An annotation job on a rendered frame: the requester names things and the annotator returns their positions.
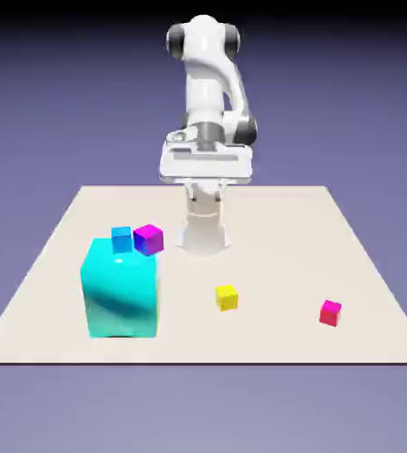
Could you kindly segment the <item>small purple cube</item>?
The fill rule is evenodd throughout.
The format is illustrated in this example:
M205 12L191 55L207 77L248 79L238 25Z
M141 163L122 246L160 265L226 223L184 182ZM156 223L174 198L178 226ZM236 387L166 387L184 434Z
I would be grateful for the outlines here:
M164 249L163 230L152 224L133 231L134 248L145 256L157 254Z

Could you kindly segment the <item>large cyan box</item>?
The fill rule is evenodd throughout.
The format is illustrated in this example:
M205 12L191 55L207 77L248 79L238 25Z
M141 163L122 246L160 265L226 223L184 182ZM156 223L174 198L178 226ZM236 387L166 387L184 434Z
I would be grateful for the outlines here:
M157 259L137 250L115 254L109 238L95 238L80 271L92 338L153 338L158 323Z

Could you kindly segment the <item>small yellow cube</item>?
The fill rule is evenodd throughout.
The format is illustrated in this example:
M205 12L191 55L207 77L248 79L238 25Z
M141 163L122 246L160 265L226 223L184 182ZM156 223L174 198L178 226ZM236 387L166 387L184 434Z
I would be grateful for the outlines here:
M238 307L238 292L233 285L216 287L216 301L221 311L230 311Z

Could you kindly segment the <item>small blue cube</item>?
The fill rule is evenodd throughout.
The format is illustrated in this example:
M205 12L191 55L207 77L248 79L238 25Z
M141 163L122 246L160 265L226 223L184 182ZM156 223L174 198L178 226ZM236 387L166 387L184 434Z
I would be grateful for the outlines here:
M132 251L133 241L130 226L117 226L111 229L111 245L114 254Z

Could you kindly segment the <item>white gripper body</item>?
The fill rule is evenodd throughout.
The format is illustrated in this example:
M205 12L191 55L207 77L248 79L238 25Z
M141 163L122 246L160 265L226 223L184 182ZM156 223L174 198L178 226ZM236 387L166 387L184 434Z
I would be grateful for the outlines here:
M253 150L249 146L216 143L213 151L201 151L195 142L164 142L159 176L168 184L219 180L225 184L247 184L253 174Z

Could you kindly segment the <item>small pink cube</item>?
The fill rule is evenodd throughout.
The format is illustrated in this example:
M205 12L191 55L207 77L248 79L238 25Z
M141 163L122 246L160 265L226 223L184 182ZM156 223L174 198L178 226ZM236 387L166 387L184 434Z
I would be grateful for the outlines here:
M319 322L328 326L337 327L342 311L340 303L325 300L319 313Z

